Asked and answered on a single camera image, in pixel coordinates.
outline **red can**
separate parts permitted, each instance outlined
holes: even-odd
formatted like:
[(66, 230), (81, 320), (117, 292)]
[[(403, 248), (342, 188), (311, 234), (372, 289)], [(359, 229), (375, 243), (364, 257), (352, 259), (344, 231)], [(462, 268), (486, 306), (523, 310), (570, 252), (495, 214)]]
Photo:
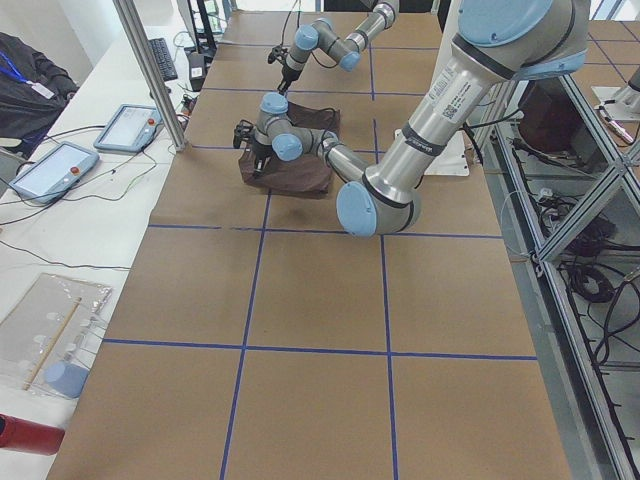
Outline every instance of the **red can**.
[(57, 453), (64, 430), (0, 413), (0, 448), (18, 452), (53, 455)]

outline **tablet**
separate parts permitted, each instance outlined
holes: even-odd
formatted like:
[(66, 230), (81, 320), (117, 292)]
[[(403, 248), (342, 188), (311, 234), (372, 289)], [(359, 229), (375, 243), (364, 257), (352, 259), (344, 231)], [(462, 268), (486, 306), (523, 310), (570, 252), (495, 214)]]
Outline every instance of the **tablet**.
[(161, 122), (155, 107), (121, 105), (93, 146), (102, 152), (139, 153), (151, 143)]
[(96, 152), (62, 142), (9, 185), (25, 200), (49, 203), (64, 195), (99, 158)]

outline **gray robot arm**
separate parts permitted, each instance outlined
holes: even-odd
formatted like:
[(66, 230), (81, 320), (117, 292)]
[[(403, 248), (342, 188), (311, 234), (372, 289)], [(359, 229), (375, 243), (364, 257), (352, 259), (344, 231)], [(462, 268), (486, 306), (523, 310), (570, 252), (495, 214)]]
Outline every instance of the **gray robot arm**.
[[(335, 136), (315, 138), (315, 153), (346, 182), (337, 213), (349, 233), (393, 233), (415, 223), (424, 171), (492, 86), (571, 73), (584, 63), (588, 0), (463, 0), (460, 12), (451, 60), (379, 164), (367, 165)], [(298, 142), (299, 151), (302, 136)], [(285, 150), (290, 157), (293, 149)]]
[(296, 31), (291, 49), (282, 45), (274, 47), (268, 62), (282, 63), (282, 82), (278, 92), (282, 95), (300, 78), (302, 70), (314, 50), (325, 52), (346, 71), (353, 70), (360, 62), (360, 53), (380, 32), (391, 28), (399, 12), (399, 0), (378, 2), (372, 13), (344, 40), (333, 31), (330, 20), (320, 18), (311, 25), (301, 25)]

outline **table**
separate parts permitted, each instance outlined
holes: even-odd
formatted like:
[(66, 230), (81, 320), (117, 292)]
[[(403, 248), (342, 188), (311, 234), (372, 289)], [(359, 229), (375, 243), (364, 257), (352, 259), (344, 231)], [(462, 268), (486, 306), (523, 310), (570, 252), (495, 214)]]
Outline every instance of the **table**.
[[(48, 478), (570, 478), (479, 166), (425, 179), (420, 221), (368, 239), (342, 232), (338, 183), (241, 183), (233, 126), (279, 83), (284, 17), (230, 20)], [(373, 162), (438, 32), (403, 15), (357, 71), (310, 64), (290, 99), (339, 107)]]
[[(181, 29), (179, 25), (149, 27), (147, 33), (149, 38), (166, 37), (173, 53), (173, 38)], [(179, 85), (188, 84), (188, 62), (181, 49), (176, 53), (175, 64), (180, 78), (169, 83), (175, 105), (183, 94)], [(105, 53), (53, 126), (50, 135), (88, 125), (104, 125), (123, 103), (153, 105), (149, 89), (124, 34)], [(98, 133), (97, 129), (88, 130), (59, 140), (92, 148)], [(33, 158), (39, 158), (53, 146), (53, 142), (46, 142), (38, 148)], [(133, 178), (144, 174), (122, 200), (108, 202), (87, 198), (80, 202), (59, 202), (28, 221), (2, 227), (0, 240), (53, 261), (130, 267), (145, 232), (149, 213), (173, 160), (175, 152), (170, 147), (171, 140), (167, 132), (161, 131), (146, 149), (149, 157), (140, 155), (120, 166), (129, 156), (101, 154), (101, 161), (87, 179), (91, 180), (104, 172), (112, 173), (75, 190), (65, 198), (87, 195), (117, 198)], [(8, 191), (0, 203), (17, 199), (17, 195)], [(0, 223), (22, 218), (35, 211), (21, 203), (0, 206)], [(113, 293), (101, 312), (101, 316), (109, 320), (128, 275), (127, 271), (121, 270), (50, 266), (4, 245), (0, 245), (0, 249), (0, 284), (3, 287), (0, 318), (5, 318), (40, 273), (47, 272), (111, 286)], [(75, 406), (76, 402), (71, 400), (39, 397), (0, 388), (0, 411), (40, 423), (66, 427)], [(52, 462), (53, 457), (0, 450), (0, 471), (6, 478), (42, 479)]]

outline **black keyboard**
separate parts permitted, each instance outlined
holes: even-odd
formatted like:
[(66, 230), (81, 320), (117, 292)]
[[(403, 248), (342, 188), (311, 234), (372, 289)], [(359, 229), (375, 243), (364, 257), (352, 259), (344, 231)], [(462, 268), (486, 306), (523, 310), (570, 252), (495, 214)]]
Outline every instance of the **black keyboard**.
[(167, 82), (178, 78), (178, 73), (171, 59), (171, 53), (169, 53), (166, 40), (164, 38), (152, 38), (149, 40), (149, 46), (160, 68), (162, 80)]

